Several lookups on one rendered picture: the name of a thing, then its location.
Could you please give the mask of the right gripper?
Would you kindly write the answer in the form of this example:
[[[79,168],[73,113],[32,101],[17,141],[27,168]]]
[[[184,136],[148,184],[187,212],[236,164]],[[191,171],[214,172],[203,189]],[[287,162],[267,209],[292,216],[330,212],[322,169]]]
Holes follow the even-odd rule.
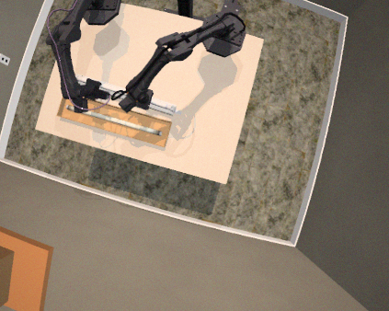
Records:
[[[108,92],[105,92],[105,91],[99,89],[99,86],[101,86],[101,82],[87,78],[86,79],[86,86],[88,86],[88,88],[89,88],[88,95],[90,95],[90,96],[86,96],[84,98],[88,98],[91,100],[96,100],[96,99],[100,98],[100,99],[106,100]]]

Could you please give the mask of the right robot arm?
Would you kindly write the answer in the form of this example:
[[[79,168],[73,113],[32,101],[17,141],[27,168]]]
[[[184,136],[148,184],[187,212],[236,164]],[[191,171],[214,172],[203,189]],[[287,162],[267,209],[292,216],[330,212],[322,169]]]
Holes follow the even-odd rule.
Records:
[[[46,44],[51,45],[58,65],[63,98],[69,99],[66,92],[67,88],[71,100],[78,107],[74,106],[75,113],[88,112],[88,110],[82,110],[79,107],[88,109],[87,99],[83,97],[88,96],[89,88],[86,85],[78,84],[71,58],[70,43],[81,39],[80,24],[87,10],[116,10],[117,3],[118,0],[74,0],[71,6],[73,9],[51,31],[56,44],[51,41],[50,34],[46,38]]]

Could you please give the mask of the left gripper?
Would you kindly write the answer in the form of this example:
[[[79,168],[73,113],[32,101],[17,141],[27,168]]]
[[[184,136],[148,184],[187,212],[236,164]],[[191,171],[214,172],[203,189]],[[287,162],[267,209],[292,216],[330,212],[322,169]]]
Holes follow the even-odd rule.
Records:
[[[152,89],[149,89],[146,94],[147,94],[146,100],[142,101],[142,102],[136,101],[137,105],[135,107],[145,109],[145,110],[149,109],[149,105],[150,105],[152,97],[154,95],[154,91]]]

